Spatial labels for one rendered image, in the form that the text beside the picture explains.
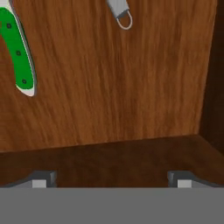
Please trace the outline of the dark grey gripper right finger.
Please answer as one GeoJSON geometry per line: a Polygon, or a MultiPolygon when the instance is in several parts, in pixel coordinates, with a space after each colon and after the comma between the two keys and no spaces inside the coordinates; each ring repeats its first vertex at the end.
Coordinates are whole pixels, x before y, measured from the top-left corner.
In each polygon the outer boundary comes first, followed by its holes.
{"type": "Polygon", "coordinates": [[[168,186],[173,188],[205,188],[205,187],[222,187],[213,182],[198,178],[190,171],[169,171],[167,173],[168,186]]]}

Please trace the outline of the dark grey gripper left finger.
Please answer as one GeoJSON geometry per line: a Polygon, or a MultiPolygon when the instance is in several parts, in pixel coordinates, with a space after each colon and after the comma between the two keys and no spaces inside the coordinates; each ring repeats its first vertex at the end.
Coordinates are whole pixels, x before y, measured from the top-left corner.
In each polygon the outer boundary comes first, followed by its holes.
{"type": "Polygon", "coordinates": [[[34,171],[26,178],[0,185],[0,188],[51,188],[57,186],[56,171],[34,171]]]}

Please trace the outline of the brown wooden drawer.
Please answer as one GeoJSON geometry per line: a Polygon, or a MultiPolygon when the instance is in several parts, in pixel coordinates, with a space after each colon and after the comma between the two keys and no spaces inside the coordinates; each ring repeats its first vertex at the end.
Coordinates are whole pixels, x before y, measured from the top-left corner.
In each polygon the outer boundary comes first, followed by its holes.
{"type": "Polygon", "coordinates": [[[37,93],[19,92],[0,38],[0,186],[54,170],[61,187],[165,186],[170,170],[224,184],[202,136],[220,0],[11,0],[37,93]]]}

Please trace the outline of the grey peeler with loop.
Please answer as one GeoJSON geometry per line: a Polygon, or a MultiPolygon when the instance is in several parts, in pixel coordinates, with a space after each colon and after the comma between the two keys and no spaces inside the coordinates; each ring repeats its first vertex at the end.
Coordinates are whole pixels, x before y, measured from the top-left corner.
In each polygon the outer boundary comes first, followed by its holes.
{"type": "Polygon", "coordinates": [[[107,0],[107,4],[120,28],[125,31],[129,30],[133,25],[133,18],[130,14],[130,7],[127,0],[107,0]],[[125,15],[129,16],[128,26],[123,26],[120,22],[120,18],[125,15]]]}

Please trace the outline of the green handled knife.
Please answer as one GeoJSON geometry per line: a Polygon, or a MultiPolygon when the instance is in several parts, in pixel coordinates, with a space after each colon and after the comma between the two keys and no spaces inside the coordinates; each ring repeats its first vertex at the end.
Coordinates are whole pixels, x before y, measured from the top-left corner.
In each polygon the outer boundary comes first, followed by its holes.
{"type": "Polygon", "coordinates": [[[17,89],[26,96],[37,93],[37,79],[25,31],[12,0],[0,0],[0,34],[9,50],[17,89]]]}

